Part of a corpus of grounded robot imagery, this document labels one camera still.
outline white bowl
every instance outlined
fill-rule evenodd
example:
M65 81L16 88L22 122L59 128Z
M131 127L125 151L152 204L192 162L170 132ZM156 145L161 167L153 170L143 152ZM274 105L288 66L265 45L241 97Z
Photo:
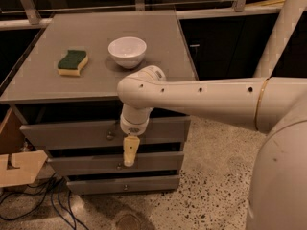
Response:
M137 66L143 60L146 49L146 42L132 36L118 38L108 45L111 57L126 69Z

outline white robotic arm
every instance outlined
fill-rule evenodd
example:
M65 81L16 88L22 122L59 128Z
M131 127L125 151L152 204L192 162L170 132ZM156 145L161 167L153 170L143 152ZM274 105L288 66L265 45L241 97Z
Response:
M117 90L121 128L132 137L145 132L154 107L269 133L254 166L247 229L307 229L306 79L168 82L148 66Z

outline green scouring pad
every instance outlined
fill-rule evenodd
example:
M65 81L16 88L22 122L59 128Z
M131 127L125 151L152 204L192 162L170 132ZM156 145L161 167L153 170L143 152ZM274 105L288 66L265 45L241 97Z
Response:
M80 71L88 62L88 56L84 50L68 50L67 55L59 61L58 71L60 75L79 76Z

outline speckled floor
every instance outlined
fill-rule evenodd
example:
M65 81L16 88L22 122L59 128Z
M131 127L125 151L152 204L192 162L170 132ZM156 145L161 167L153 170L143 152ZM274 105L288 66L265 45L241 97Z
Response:
M180 186L171 193L72 195L76 217L89 229L245 229L252 166L265 136L192 117ZM60 194L64 202L67 191ZM12 197L2 216L26 212L40 197ZM0 219L1 230L71 229L54 211L50 195L40 209L17 221Z

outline top drawer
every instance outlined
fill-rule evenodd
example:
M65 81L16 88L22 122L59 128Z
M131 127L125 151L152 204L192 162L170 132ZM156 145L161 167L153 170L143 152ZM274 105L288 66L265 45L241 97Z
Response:
M188 116L150 119L142 144L184 142L190 124ZM116 121L93 121L24 125L20 128L30 142L47 149L121 146L126 134Z

